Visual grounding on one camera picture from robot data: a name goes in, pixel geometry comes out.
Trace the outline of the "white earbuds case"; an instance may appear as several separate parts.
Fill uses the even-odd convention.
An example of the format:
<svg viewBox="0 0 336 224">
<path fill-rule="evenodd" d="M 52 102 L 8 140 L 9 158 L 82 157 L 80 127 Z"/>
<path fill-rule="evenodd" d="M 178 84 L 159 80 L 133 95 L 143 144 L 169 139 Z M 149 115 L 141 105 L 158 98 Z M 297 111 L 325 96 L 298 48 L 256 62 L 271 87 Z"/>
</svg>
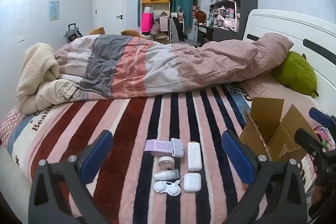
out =
<svg viewBox="0 0 336 224">
<path fill-rule="evenodd" d="M 199 192 L 202 188 L 202 177 L 199 173 L 187 173 L 183 178 L 185 192 Z"/>
</svg>

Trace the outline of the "white rectangular power bank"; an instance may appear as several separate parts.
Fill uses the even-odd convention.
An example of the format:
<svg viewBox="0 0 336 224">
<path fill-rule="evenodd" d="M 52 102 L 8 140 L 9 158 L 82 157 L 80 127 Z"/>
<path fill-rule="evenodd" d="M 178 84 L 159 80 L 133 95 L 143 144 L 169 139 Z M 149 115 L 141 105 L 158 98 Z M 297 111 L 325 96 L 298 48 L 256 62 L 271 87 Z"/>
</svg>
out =
<svg viewBox="0 0 336 224">
<path fill-rule="evenodd" d="M 200 171 L 202 169 L 201 146 L 198 142 L 187 144 L 188 170 Z"/>
</svg>

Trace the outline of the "white contact lens case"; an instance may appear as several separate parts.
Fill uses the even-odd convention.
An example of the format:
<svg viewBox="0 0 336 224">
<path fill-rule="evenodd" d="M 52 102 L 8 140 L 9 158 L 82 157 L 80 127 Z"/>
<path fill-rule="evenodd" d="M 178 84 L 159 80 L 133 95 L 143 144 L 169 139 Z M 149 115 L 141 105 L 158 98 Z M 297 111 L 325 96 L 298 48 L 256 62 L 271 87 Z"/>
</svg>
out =
<svg viewBox="0 0 336 224">
<path fill-rule="evenodd" d="M 178 196 L 181 193 L 179 185 L 168 181 L 157 181 L 154 184 L 154 190 L 157 193 L 166 193 L 172 197 Z"/>
</svg>

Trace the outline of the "light blue card case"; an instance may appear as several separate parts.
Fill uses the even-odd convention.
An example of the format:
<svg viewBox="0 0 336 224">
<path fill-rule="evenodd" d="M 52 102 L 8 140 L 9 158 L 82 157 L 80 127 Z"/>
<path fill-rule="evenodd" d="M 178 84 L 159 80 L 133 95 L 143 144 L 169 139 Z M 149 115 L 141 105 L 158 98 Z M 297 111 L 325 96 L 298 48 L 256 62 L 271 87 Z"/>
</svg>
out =
<svg viewBox="0 0 336 224">
<path fill-rule="evenodd" d="M 171 138 L 171 154 L 174 158 L 182 158 L 184 156 L 184 146 L 180 139 Z"/>
</svg>

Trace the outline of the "purple rectangular box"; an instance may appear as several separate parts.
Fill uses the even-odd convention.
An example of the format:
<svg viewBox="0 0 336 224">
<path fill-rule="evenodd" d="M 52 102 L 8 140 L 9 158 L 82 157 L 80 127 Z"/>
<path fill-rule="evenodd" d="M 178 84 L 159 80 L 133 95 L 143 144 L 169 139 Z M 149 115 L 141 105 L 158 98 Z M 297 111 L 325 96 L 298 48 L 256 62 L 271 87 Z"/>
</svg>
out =
<svg viewBox="0 0 336 224">
<path fill-rule="evenodd" d="M 151 153 L 153 156 L 172 156 L 171 141 L 160 141 L 157 139 L 147 140 L 145 143 L 145 152 Z"/>
</svg>

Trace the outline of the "small white bottle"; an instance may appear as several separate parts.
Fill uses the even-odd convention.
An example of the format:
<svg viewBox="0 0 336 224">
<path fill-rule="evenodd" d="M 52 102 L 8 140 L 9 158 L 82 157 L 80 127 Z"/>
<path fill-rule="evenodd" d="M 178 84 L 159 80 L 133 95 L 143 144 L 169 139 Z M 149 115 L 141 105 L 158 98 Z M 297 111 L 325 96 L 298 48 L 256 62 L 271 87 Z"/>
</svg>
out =
<svg viewBox="0 0 336 224">
<path fill-rule="evenodd" d="M 180 178 L 179 170 L 173 169 L 173 170 L 166 170 L 161 171 L 158 173 L 155 173 L 153 175 L 153 178 L 155 181 L 168 181 L 168 180 L 174 180 Z"/>
</svg>

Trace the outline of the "white tape dispenser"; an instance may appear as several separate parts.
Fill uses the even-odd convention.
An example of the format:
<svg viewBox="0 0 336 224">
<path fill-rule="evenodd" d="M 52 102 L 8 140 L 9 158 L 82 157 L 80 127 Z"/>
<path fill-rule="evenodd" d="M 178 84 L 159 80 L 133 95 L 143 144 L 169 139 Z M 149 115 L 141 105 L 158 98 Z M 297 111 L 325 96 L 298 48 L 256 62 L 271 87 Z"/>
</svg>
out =
<svg viewBox="0 0 336 224">
<path fill-rule="evenodd" d="M 162 156 L 158 159 L 158 166 L 160 170 L 175 169 L 175 160 L 170 156 Z"/>
</svg>

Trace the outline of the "white bed headboard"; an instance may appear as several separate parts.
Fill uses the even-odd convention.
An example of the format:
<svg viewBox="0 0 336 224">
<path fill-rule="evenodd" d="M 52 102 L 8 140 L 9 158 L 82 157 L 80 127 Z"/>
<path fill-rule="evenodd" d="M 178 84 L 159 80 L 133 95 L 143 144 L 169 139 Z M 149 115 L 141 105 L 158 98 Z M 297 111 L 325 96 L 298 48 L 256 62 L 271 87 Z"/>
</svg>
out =
<svg viewBox="0 0 336 224">
<path fill-rule="evenodd" d="M 335 24 L 313 16 L 273 9 L 254 9 L 248 16 L 243 40 L 256 41 L 266 33 L 279 33 L 304 54 L 317 77 L 317 108 L 335 115 Z"/>
</svg>

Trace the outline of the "cream fleece blanket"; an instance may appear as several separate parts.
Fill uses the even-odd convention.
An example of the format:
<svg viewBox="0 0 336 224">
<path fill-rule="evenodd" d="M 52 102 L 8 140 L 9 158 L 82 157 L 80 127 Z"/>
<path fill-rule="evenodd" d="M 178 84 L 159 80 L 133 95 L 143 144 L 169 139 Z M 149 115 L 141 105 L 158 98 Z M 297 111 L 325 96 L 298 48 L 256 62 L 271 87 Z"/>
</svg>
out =
<svg viewBox="0 0 336 224">
<path fill-rule="evenodd" d="M 17 86 L 17 107 L 22 114 L 33 114 L 72 99 L 78 86 L 60 78 L 59 64 L 52 47 L 36 43 L 25 51 Z"/>
</svg>

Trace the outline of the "pink grey patchwork duvet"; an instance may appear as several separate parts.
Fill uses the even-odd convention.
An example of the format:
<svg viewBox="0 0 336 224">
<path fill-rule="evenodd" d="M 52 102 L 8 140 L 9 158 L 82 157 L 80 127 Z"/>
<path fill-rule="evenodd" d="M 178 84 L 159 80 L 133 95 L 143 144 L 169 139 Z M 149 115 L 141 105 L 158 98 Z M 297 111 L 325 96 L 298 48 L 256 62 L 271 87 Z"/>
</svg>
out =
<svg viewBox="0 0 336 224">
<path fill-rule="evenodd" d="M 279 66 L 293 42 L 268 33 L 255 42 L 224 40 L 202 47 L 124 35 L 88 35 L 59 49 L 60 77 L 74 100 L 150 97 L 252 79 Z"/>
</svg>

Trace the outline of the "brown teddy bear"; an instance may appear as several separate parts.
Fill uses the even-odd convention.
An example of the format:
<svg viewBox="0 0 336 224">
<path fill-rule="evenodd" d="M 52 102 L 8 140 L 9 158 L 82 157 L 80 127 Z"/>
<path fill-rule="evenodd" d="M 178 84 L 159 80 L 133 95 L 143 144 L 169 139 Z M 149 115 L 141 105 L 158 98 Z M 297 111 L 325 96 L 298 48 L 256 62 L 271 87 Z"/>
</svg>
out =
<svg viewBox="0 0 336 224">
<path fill-rule="evenodd" d="M 121 35 L 136 36 L 136 37 L 144 38 L 144 39 L 146 38 L 146 36 L 140 34 L 137 30 L 133 30 L 133 29 L 122 30 Z"/>
<path fill-rule="evenodd" d="M 104 27 L 98 27 L 90 31 L 89 35 L 104 35 L 105 29 Z"/>
</svg>

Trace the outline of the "yellow shelf unit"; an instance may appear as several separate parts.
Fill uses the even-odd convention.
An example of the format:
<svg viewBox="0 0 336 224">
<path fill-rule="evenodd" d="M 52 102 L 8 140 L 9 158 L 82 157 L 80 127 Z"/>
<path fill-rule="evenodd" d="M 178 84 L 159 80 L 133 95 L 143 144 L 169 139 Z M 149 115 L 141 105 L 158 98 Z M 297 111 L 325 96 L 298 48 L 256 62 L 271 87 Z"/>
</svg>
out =
<svg viewBox="0 0 336 224">
<path fill-rule="evenodd" d="M 161 44 L 170 44 L 170 0 L 141 0 L 140 16 L 142 13 L 153 13 L 154 22 L 150 32 L 141 31 L 141 34 Z"/>
</svg>

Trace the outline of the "pink gift bag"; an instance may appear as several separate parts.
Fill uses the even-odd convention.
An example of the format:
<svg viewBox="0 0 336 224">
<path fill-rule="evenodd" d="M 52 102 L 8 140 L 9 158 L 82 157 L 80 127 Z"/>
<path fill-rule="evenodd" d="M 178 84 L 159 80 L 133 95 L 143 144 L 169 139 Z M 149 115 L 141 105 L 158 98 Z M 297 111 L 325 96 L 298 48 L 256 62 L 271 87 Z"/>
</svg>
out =
<svg viewBox="0 0 336 224">
<path fill-rule="evenodd" d="M 141 31 L 148 33 L 153 26 L 154 17 L 153 13 L 142 13 L 141 16 Z"/>
</svg>

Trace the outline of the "white door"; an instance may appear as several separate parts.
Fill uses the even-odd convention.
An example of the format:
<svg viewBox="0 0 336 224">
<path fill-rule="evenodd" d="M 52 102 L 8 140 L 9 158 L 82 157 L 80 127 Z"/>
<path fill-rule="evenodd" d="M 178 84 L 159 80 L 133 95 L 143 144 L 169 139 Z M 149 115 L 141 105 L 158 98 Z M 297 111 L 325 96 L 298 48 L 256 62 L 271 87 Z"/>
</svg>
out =
<svg viewBox="0 0 336 224">
<path fill-rule="evenodd" d="M 94 0 L 94 25 L 106 34 L 120 35 L 124 29 L 124 0 Z"/>
</svg>

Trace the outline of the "blue wall poster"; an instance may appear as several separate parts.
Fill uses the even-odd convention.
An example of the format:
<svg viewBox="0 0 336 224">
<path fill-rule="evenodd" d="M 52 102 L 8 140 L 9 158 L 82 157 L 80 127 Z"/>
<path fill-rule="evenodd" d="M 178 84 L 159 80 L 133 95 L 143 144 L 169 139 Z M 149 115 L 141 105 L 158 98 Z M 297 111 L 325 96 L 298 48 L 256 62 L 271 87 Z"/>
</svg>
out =
<svg viewBox="0 0 336 224">
<path fill-rule="evenodd" d="M 60 19 L 60 1 L 50 1 L 49 3 L 49 20 L 57 21 Z"/>
</svg>

